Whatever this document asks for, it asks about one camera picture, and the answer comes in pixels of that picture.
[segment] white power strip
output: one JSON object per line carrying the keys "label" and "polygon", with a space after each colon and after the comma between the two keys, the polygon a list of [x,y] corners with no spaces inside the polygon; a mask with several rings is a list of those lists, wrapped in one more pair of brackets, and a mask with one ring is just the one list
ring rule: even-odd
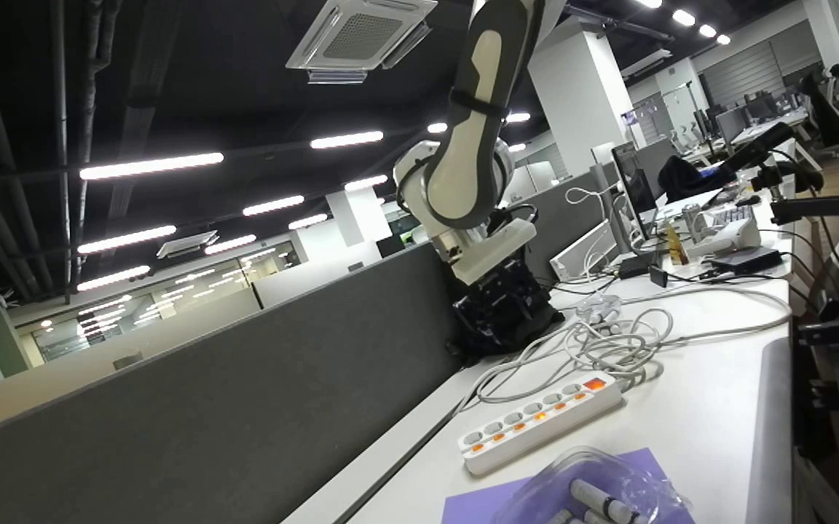
{"label": "white power strip", "polygon": [[468,475],[489,475],[515,457],[557,440],[623,404],[621,387],[607,374],[588,374],[576,382],[527,403],[518,410],[467,435],[461,457]]}

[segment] gray partition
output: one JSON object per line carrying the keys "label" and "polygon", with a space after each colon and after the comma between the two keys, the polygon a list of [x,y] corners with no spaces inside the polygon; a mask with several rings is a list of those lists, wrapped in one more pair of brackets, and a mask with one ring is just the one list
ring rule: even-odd
{"label": "gray partition", "polygon": [[604,222],[604,209],[594,199],[585,199],[576,208],[564,202],[570,186],[598,193],[599,180],[588,173],[518,203],[540,209],[537,240],[527,244],[527,267],[541,285],[557,283],[551,259]]}
{"label": "gray partition", "polygon": [[430,248],[0,424],[0,524],[279,522],[458,369]]}

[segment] robotic arm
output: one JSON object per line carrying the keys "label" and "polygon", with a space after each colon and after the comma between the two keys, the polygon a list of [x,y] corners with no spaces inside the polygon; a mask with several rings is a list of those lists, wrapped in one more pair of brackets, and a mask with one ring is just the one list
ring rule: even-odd
{"label": "robotic arm", "polygon": [[544,0],[489,0],[474,14],[461,50],[444,142],[417,142],[394,165],[404,208],[467,285],[480,283],[537,235],[537,227],[522,219],[492,235],[486,225],[513,174],[497,132],[541,14]]}

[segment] purple cloth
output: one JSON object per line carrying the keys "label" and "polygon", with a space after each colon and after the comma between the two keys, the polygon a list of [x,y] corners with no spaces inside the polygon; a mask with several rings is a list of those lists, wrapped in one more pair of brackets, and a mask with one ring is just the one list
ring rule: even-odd
{"label": "purple cloth", "polygon": [[[650,448],[621,454],[618,462],[642,478],[666,484]],[[570,502],[567,494],[570,480],[582,478],[618,499],[623,487],[611,484],[615,475],[618,473],[611,473],[611,467],[604,467],[604,462],[591,462],[591,461],[576,462],[564,468],[559,478],[553,478],[544,489],[540,489],[540,494],[527,499],[527,503],[515,503],[513,510],[511,510],[513,494],[518,494],[530,478],[479,489],[479,493],[463,493],[445,502],[444,524],[495,524],[495,522],[541,524],[559,510],[567,510],[570,515],[579,519],[585,510],[576,502]],[[655,499],[661,494],[642,493],[633,499],[633,507],[650,510],[661,503]],[[658,515],[655,524],[693,524],[693,519],[687,515],[681,503],[672,502],[672,507],[665,515]]]}

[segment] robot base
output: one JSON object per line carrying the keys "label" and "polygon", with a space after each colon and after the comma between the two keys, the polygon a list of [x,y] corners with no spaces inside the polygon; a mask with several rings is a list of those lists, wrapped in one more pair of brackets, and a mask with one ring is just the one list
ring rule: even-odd
{"label": "robot base", "polygon": [[564,318],[547,302],[522,254],[502,261],[455,301],[467,356],[518,353]]}

